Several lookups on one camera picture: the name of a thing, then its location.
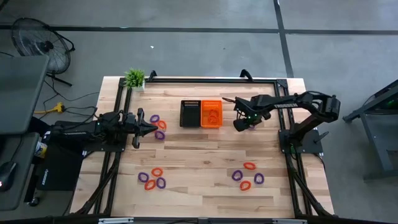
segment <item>purple ring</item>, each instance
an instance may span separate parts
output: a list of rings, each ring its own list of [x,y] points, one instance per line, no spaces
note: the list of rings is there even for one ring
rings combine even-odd
[[[141,175],[146,176],[146,177],[147,177],[146,180],[143,180],[143,179],[141,178]],[[139,179],[139,181],[141,181],[142,183],[146,183],[146,182],[148,182],[148,180],[149,180],[149,175],[148,175],[147,173],[145,173],[145,172],[140,172],[140,173],[138,173],[138,179]]]
[[[261,177],[261,181],[257,181],[257,177],[260,176]],[[264,175],[257,173],[254,175],[254,183],[256,184],[263,184],[264,183]]]
[[[163,186],[160,186],[159,181],[162,180],[163,181]],[[164,189],[166,187],[166,180],[163,177],[158,177],[156,179],[156,186],[160,189]]]
[[[151,123],[156,123],[156,122],[158,122],[160,120],[160,116],[159,115],[157,115],[157,114],[154,114],[154,115],[152,115],[150,118],[149,118],[149,121],[151,122]]]
[[[164,140],[166,138],[166,134],[163,131],[155,131],[155,138],[158,140]]]
[[[236,170],[232,173],[232,179],[235,181],[240,181],[243,178],[243,173],[240,170]]]

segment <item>green plant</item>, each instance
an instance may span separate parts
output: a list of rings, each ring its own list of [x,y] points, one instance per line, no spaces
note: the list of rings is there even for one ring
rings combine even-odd
[[[129,71],[124,73],[126,74],[126,81],[124,81],[124,86],[127,86],[128,88],[141,87],[144,83],[143,70],[130,68]]]

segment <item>potted plant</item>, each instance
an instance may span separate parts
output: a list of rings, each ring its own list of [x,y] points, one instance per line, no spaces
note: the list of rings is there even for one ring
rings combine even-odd
[[[126,74],[124,86],[132,88],[133,91],[144,91],[145,74],[143,70],[130,68],[129,71],[124,73]]]

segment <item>electric fan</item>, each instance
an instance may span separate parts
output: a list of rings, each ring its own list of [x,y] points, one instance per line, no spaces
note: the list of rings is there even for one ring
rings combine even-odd
[[[47,76],[72,86],[55,77],[65,72],[70,65],[70,52],[75,50],[72,41],[44,22],[32,18],[17,19],[11,27],[11,39],[21,56],[47,55],[50,58]],[[64,40],[72,45],[70,49]]]

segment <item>white pot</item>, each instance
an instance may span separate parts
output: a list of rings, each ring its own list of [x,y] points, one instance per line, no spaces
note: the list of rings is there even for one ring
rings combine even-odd
[[[135,91],[144,91],[144,88],[145,88],[145,81],[142,82],[142,86],[141,87],[133,87],[132,91],[133,92],[135,92]]]

